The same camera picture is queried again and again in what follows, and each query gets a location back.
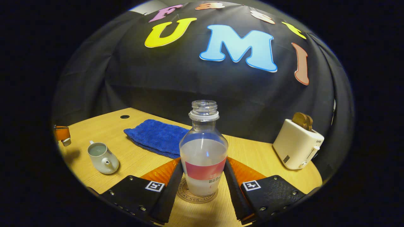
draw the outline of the wooden table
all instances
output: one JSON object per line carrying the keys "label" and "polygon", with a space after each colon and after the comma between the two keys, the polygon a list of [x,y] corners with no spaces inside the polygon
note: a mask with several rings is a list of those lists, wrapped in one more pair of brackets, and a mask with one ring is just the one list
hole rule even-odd
{"label": "wooden table", "polygon": [[[121,119],[122,115],[129,115],[130,118]],[[126,128],[135,128],[147,119],[191,129],[191,126],[133,108],[122,109],[70,125],[72,143],[64,147],[59,142],[62,156],[76,177],[98,193],[105,192],[128,175],[140,177],[172,160],[136,146],[123,132]],[[227,135],[224,137],[229,142],[229,157],[265,176],[280,175],[303,193],[309,193],[313,188],[322,185],[321,176],[312,162],[301,170],[289,170],[281,163],[272,144]],[[116,155],[120,162],[117,172],[106,175],[94,168],[87,154],[90,140],[105,143]],[[218,196],[211,202],[191,204],[176,196],[169,223],[165,226],[241,226],[236,219],[225,175],[222,175]]]}

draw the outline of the plastic bottle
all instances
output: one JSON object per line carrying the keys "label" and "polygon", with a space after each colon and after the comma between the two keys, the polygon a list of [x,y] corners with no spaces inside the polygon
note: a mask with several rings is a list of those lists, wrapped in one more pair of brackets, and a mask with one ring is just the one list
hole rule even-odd
{"label": "plastic bottle", "polygon": [[215,101],[193,101],[192,108],[192,129],[179,143],[181,162],[189,191],[207,196],[219,186],[228,143],[216,129],[219,112]]}

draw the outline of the folded blue towel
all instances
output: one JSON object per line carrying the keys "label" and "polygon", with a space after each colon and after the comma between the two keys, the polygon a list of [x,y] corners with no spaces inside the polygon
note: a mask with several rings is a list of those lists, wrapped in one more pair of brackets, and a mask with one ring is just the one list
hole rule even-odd
{"label": "folded blue towel", "polygon": [[179,142],[189,130],[171,124],[148,119],[124,133],[131,141],[148,151],[169,157],[179,157]]}

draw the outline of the colorful letter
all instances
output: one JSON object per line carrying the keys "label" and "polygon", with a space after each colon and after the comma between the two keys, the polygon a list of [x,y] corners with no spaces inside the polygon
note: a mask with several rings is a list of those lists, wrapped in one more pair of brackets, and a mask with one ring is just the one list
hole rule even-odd
{"label": "colorful letter", "polygon": [[209,25],[212,31],[208,48],[199,57],[208,61],[223,61],[225,55],[221,52],[224,43],[229,55],[234,62],[239,62],[250,49],[251,56],[246,59],[249,66],[269,72],[276,72],[277,66],[272,59],[271,40],[273,36],[256,30],[250,31],[243,38],[227,25]]}
{"label": "colorful letter", "polygon": [[300,34],[301,31],[299,29],[297,29],[293,25],[285,23],[283,21],[282,21],[282,23],[284,23],[288,27],[288,29],[290,29],[293,33],[295,33],[296,35],[302,37],[303,39],[306,39],[306,37],[304,37],[304,35]]}
{"label": "colorful letter", "polygon": [[198,7],[196,7],[196,10],[204,10],[204,9],[209,9],[209,8],[224,8],[225,6],[222,3],[219,2],[212,2],[212,3],[205,3],[201,4]]}
{"label": "colorful letter", "polygon": [[160,19],[165,18],[165,17],[166,17],[165,14],[168,15],[168,14],[174,12],[174,10],[175,10],[176,8],[181,8],[181,7],[182,7],[182,5],[176,5],[176,6],[170,6],[170,7],[168,7],[168,8],[160,9],[160,10],[158,11],[157,15],[156,15],[153,19],[151,19],[151,20],[149,21],[149,23],[150,23],[150,22],[153,22],[153,21],[156,21],[156,20],[160,20]]}
{"label": "colorful letter", "polygon": [[257,11],[253,11],[253,10],[251,10],[250,12],[251,12],[251,15],[257,19],[268,22],[270,24],[275,24],[275,22],[272,20],[272,18],[267,15],[264,15],[262,13],[259,13]]}
{"label": "colorful letter", "polygon": [[296,43],[292,43],[296,50],[297,55],[297,70],[295,71],[295,78],[297,81],[304,85],[309,85],[309,78],[307,76],[307,53]]}
{"label": "colorful letter", "polygon": [[167,25],[172,24],[172,22],[165,22],[154,26],[152,32],[146,38],[145,46],[153,48],[158,46],[164,46],[171,42],[176,41],[185,33],[189,24],[192,21],[196,21],[196,18],[185,18],[178,20],[177,21],[178,25],[177,28],[175,28],[175,31],[171,35],[164,38],[160,38],[160,35],[163,32],[163,30],[167,27]]}

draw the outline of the cork coaster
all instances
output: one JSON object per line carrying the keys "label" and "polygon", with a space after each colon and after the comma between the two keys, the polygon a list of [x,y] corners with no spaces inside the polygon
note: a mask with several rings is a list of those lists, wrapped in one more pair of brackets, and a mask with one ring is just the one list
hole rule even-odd
{"label": "cork coaster", "polygon": [[212,195],[208,195],[208,196],[204,196],[204,197],[194,195],[189,191],[187,181],[185,180],[185,178],[182,178],[181,182],[178,186],[177,196],[180,197],[182,200],[187,201],[189,203],[202,204],[202,203],[207,203],[207,202],[214,200],[217,196],[217,191],[215,193],[213,193]]}

